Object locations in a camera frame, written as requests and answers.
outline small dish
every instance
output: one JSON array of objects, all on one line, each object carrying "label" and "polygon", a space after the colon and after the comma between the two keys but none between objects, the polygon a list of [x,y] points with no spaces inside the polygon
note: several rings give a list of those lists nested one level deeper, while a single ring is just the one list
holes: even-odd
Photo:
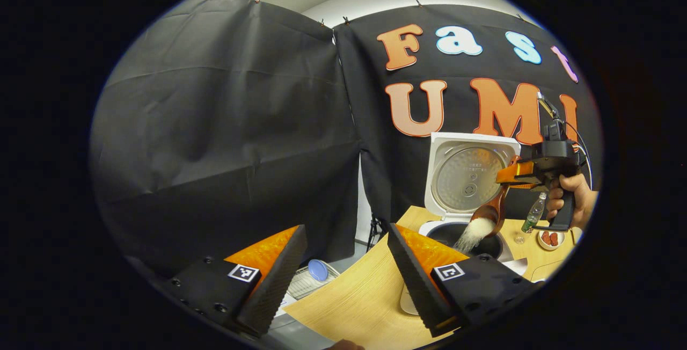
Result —
[{"label": "small dish", "polygon": [[538,241],[539,244],[542,246],[542,248],[544,248],[544,249],[547,250],[547,251],[552,251],[552,250],[558,249],[558,248],[562,245],[562,243],[564,242],[564,240],[565,240],[565,233],[549,231],[549,235],[551,235],[551,234],[553,234],[553,233],[555,233],[555,234],[558,235],[558,237],[559,237],[559,244],[556,245],[555,247],[554,247],[553,245],[548,245],[547,243],[544,242],[544,240],[542,240],[542,235],[544,235],[544,232],[546,232],[546,231],[545,231],[545,230],[540,230],[540,231],[537,233],[537,241]]}]

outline wooden board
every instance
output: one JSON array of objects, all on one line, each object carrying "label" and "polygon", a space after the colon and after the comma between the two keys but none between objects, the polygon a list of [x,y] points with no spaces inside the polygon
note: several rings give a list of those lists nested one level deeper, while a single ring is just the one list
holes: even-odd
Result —
[{"label": "wooden board", "polygon": [[[436,220],[441,217],[412,206],[398,220],[398,225],[418,231],[423,223]],[[501,234],[514,259],[528,258],[523,277],[531,280],[536,269],[548,264],[552,265],[546,270],[553,272],[572,250],[570,232],[559,249],[547,251],[539,246],[534,232],[522,245],[514,242],[515,232],[522,223],[522,220],[505,220]],[[432,338],[419,316],[402,311],[401,292],[403,278],[384,237],[339,277],[285,306],[284,311],[329,340],[351,340],[366,350],[410,350],[450,335]]]}]

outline orange letter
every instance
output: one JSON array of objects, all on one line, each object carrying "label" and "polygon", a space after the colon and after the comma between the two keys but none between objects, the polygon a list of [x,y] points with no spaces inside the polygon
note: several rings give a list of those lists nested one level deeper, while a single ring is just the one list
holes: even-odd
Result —
[{"label": "orange letter", "polygon": [[[577,102],[565,94],[560,96],[560,102],[565,109],[565,122],[568,122],[568,127],[577,130]],[[565,133],[567,137],[577,142],[577,133],[569,128],[565,129]]]},{"label": "orange letter", "polygon": [[494,128],[496,117],[504,137],[513,137],[515,127],[520,122],[520,132],[515,136],[518,142],[531,145],[543,141],[539,132],[539,89],[536,86],[520,83],[511,103],[493,79],[476,78],[470,85],[479,97],[479,127],[473,133],[498,135]]},{"label": "orange letter", "polygon": [[[404,39],[400,38],[402,34],[406,35]],[[413,52],[417,52],[420,49],[417,38],[413,36],[416,34],[422,34],[422,28],[415,24],[410,24],[397,30],[388,31],[377,37],[377,40],[384,43],[384,47],[387,50],[387,56],[389,57],[389,62],[387,63],[388,71],[408,67],[418,61],[415,56],[410,56],[405,52],[406,48]]]},{"label": "orange letter", "polygon": [[445,81],[424,81],[420,83],[422,91],[427,93],[429,117],[423,123],[410,118],[410,92],[413,85],[408,83],[390,84],[385,89],[391,100],[391,119],[393,125],[405,135],[411,137],[429,137],[432,132],[438,132],[444,125],[444,98],[442,93],[446,89]]}]

